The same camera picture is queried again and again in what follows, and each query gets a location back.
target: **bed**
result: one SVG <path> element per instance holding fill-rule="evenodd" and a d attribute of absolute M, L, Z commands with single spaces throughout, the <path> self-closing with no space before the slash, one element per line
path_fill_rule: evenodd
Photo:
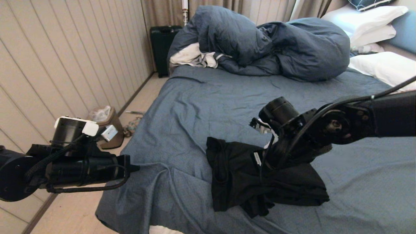
<path fill-rule="evenodd" d="M 270 134 L 249 126 L 269 101 L 284 96 L 300 112 L 345 96 L 370 95 L 385 83 L 355 70 L 319 82 L 282 75 L 246 76 L 221 69 L 178 66 L 122 154 L 140 171 L 106 191 L 97 218 L 119 233 L 148 233 L 161 225 L 191 233 L 415 233 L 415 138 L 366 138 L 311 164 L 329 202 L 276 204 L 250 218 L 233 207 L 214 212 L 207 137 L 264 146 Z"/>

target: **white pillow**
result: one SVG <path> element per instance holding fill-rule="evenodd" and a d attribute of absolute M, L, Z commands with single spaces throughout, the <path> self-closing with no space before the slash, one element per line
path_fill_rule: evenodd
<path fill-rule="evenodd" d="M 386 25 L 377 30 L 366 32 L 359 38 L 350 39 L 351 48 L 384 41 L 390 38 L 394 38 L 395 35 L 396 30 L 394 27 L 392 25 Z"/>
<path fill-rule="evenodd" d="M 349 59 L 348 67 L 364 75 L 373 76 L 390 86 L 396 86 L 416 75 L 416 61 L 393 52 L 358 55 Z M 416 83 L 413 82 L 400 90 L 416 90 Z"/>
<path fill-rule="evenodd" d="M 355 41 L 364 33 L 377 30 L 406 12 L 408 12 L 408 8 L 404 6 L 382 6 L 360 12 L 352 5 L 347 4 L 340 9 L 328 12 L 322 19 L 349 32 L 352 34 L 350 40 Z"/>

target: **wooden floor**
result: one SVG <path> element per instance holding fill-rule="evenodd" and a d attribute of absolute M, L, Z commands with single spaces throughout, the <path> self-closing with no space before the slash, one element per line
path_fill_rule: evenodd
<path fill-rule="evenodd" d="M 147 111 L 167 79 L 160 79 L 155 73 L 126 110 Z M 121 124 L 124 126 L 136 117 L 137 115 L 123 113 L 120 116 Z M 108 151 L 119 155 L 129 140 L 130 138 L 125 138 L 121 147 Z M 33 229 L 32 234 L 115 234 L 116 232 L 102 225 L 94 215 L 101 195 L 102 192 L 58 195 Z M 150 228 L 150 233 L 173 234 L 180 232 L 171 231 L 161 226 L 153 226 Z"/>

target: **black garment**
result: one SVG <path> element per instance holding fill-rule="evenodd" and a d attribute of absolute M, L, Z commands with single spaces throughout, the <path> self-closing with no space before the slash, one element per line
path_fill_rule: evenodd
<path fill-rule="evenodd" d="M 252 154 L 261 147 L 208 137 L 207 159 L 213 169 L 214 211 L 240 205 L 250 217 L 265 216 L 275 203 L 319 206 L 329 201 L 325 184 L 310 164 L 263 176 Z"/>

